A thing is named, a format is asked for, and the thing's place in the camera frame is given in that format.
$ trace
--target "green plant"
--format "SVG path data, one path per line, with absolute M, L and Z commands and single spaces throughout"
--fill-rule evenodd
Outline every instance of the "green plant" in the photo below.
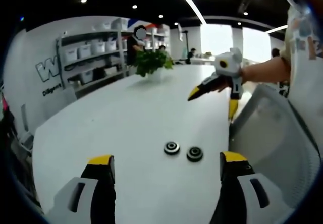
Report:
M 152 74 L 158 68 L 172 69 L 173 62 L 161 51 L 139 51 L 134 66 L 137 67 L 136 74 L 145 77 L 146 74 Z

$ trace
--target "metal ring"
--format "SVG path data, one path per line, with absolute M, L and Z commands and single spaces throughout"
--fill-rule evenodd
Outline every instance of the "metal ring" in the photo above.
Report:
M 168 155 L 175 155 L 179 153 L 180 145 L 176 142 L 168 142 L 165 144 L 164 152 Z
M 203 158 L 203 151 L 199 147 L 191 147 L 186 156 L 190 162 L 199 162 Z

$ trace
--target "person sitting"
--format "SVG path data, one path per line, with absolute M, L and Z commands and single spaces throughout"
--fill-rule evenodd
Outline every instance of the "person sitting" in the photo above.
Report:
M 145 42 L 147 31 L 144 26 L 137 26 L 133 35 L 127 39 L 127 65 L 133 65 L 138 51 L 146 51 Z
M 170 56 L 170 55 L 169 55 L 169 53 L 166 51 L 166 47 L 165 47 L 164 45 L 159 46 L 158 51 L 162 52 L 162 53 L 166 56 L 166 59 L 170 59 L 170 60 L 172 60 L 171 56 Z
M 192 48 L 191 51 L 187 55 L 186 64 L 191 64 L 191 58 L 194 57 L 195 52 L 196 52 L 196 49 Z

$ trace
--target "window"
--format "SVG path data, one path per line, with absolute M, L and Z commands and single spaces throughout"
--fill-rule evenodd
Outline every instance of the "window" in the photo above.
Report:
M 212 55 L 227 52 L 233 47 L 232 28 L 229 25 L 201 25 L 202 53 L 210 51 Z
M 271 40 L 267 33 L 242 28 L 243 34 L 243 57 L 257 63 L 271 59 Z

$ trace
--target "gray chair backrest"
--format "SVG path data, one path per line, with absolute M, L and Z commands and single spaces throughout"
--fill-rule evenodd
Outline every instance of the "gray chair backrest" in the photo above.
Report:
M 288 100 L 258 85 L 232 124 L 229 150 L 245 156 L 294 208 L 306 195 L 320 166 L 320 156 Z
M 73 87 L 68 87 L 63 91 L 50 95 L 42 104 L 45 119 L 48 120 L 76 100 L 77 98 Z

